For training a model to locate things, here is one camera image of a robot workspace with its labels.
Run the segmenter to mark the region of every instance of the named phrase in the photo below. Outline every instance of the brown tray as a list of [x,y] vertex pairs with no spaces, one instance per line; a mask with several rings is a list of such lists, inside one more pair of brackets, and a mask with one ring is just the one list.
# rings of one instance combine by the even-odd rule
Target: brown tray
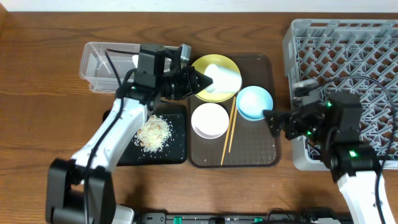
[[[261,86],[275,99],[274,81],[269,59],[263,54],[226,55],[239,67],[242,75],[242,89],[247,86]],[[231,116],[233,97],[219,103]],[[193,96],[188,103],[190,115],[206,102]],[[231,152],[226,147],[224,163],[221,166],[226,133],[216,139],[204,139],[197,135],[190,126],[191,163],[200,168],[210,167],[269,167],[280,160],[280,140],[273,138],[266,121],[247,121],[239,113],[236,116],[235,131]]]

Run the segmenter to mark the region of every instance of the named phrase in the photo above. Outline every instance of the white wall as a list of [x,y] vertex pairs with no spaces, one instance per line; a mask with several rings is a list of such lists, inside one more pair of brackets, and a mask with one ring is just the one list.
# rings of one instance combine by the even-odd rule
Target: white wall
[[0,2],[10,12],[398,12],[398,0],[0,0]]

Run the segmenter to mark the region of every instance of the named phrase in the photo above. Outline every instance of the robotic arm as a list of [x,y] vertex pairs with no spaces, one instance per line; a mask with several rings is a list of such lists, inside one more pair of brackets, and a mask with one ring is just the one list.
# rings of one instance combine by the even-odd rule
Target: robotic arm
[[[362,105],[359,96],[335,92],[325,106],[319,104],[317,83],[306,80],[294,87],[297,109],[289,112],[264,111],[271,134],[285,131],[289,140],[306,136],[321,145],[322,161],[338,184],[355,224],[381,223],[375,201],[376,174],[381,171],[374,149],[359,142]],[[381,210],[386,223],[395,223],[389,207],[384,179],[379,182]]]
[[[191,48],[185,44],[178,48],[141,45],[137,68],[126,74],[123,84],[116,90],[116,100],[110,114],[94,136],[71,160],[55,159],[51,164],[47,180],[47,222],[85,223],[83,194],[72,190],[71,186],[86,184],[90,223],[132,223],[134,211],[116,205],[111,173],[133,136],[146,123],[151,111],[156,110],[161,96],[181,100],[213,83],[211,78],[187,66],[190,52]],[[164,72],[166,58],[171,59],[168,72]],[[132,74],[134,81],[129,83],[127,80]],[[90,155],[94,152],[90,168],[86,169]],[[89,170],[89,185],[84,183],[86,170]]]

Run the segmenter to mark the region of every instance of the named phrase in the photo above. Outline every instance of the wooden table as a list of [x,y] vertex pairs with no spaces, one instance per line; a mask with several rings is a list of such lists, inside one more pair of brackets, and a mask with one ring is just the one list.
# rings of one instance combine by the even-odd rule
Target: wooden table
[[[397,14],[10,13],[0,40],[0,223],[44,223],[47,170],[95,133],[113,95],[92,93],[78,76],[84,45],[157,42],[192,46],[193,55],[259,52],[272,62],[276,102],[289,108],[282,38],[296,18],[397,19]],[[272,168],[118,167],[117,203],[137,210],[266,213],[327,206],[348,211],[329,172],[304,172],[282,139]],[[398,218],[398,172],[387,170]]]

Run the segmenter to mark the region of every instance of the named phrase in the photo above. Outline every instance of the bowl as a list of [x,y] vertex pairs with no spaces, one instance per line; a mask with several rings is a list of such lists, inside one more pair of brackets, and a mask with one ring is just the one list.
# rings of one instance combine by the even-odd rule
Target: bowl
[[249,86],[239,92],[236,97],[239,114],[248,121],[264,119],[263,110],[272,110],[274,101],[271,94],[259,86]]
[[[217,54],[205,55],[196,60],[192,64],[192,66],[195,67],[196,71],[205,74],[206,68],[211,64],[219,65],[221,67],[241,74],[238,66],[231,59],[223,55]],[[204,89],[196,94],[196,97],[206,102],[219,103],[230,99],[234,95],[235,93],[209,93],[207,90]]]
[[229,125],[225,109],[216,103],[200,105],[191,118],[192,129],[202,138],[215,139],[222,136]]

